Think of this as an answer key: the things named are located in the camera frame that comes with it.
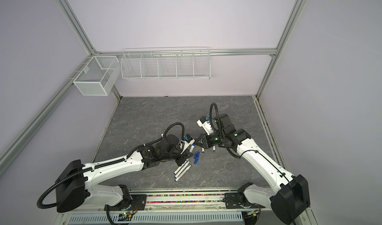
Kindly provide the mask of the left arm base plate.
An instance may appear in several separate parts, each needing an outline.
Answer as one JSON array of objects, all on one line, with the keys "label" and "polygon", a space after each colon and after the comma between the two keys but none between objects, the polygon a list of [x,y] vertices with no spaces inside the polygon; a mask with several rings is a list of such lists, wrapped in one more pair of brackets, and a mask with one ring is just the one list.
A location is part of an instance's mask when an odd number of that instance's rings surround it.
[{"label": "left arm base plate", "polygon": [[147,200],[146,194],[133,194],[131,199],[123,199],[115,206],[109,206],[109,211],[143,211]]}]

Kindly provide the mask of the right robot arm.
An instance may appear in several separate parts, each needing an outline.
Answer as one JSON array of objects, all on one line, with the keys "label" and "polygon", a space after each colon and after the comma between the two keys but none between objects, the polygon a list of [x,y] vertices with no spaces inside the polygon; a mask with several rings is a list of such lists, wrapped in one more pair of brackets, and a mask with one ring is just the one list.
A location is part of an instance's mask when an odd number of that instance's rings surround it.
[{"label": "right robot arm", "polygon": [[270,208],[281,222],[290,225],[310,206],[307,180],[302,175],[294,176],[277,164],[245,130],[236,129],[227,114],[213,119],[201,117],[197,124],[206,132],[197,146],[208,149],[221,145],[227,148],[247,160],[270,186],[263,188],[247,182],[237,192],[225,195],[227,207]]}]

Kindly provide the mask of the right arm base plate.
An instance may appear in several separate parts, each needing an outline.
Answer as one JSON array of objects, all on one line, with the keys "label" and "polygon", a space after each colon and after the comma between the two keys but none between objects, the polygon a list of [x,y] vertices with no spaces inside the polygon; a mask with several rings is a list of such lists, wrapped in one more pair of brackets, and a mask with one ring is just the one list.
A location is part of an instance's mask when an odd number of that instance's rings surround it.
[{"label": "right arm base plate", "polygon": [[265,208],[259,204],[251,204],[240,193],[225,193],[222,201],[227,209],[262,209]]}]

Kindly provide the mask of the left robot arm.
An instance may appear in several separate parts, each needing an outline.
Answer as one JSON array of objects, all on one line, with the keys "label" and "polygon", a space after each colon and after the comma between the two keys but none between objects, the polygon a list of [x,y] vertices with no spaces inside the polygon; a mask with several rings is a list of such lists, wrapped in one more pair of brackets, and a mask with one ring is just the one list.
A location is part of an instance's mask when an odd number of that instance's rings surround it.
[{"label": "left robot arm", "polygon": [[40,209],[56,208],[66,213],[83,205],[100,205],[112,211],[130,210],[133,198],[127,186],[103,186],[114,177],[175,161],[178,166],[193,156],[188,147],[195,142],[190,135],[180,141],[175,135],[164,135],[135,147],[129,154],[95,163],[72,161],[56,182],[37,200]]}]

